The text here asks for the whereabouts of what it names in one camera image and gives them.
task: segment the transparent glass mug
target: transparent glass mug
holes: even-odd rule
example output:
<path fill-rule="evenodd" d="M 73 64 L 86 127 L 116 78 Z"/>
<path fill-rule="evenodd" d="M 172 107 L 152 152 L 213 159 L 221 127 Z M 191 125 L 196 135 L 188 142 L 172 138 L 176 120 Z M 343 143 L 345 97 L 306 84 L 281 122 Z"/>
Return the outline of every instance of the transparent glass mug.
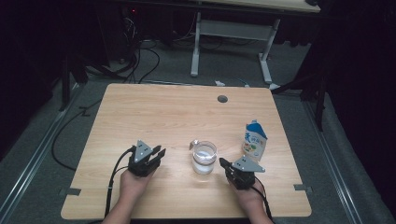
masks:
<path fill-rule="evenodd" d="M 194 140 L 190 149 L 192 149 L 192 169 L 200 175 L 210 174 L 218 155 L 216 146 L 211 142 Z"/>

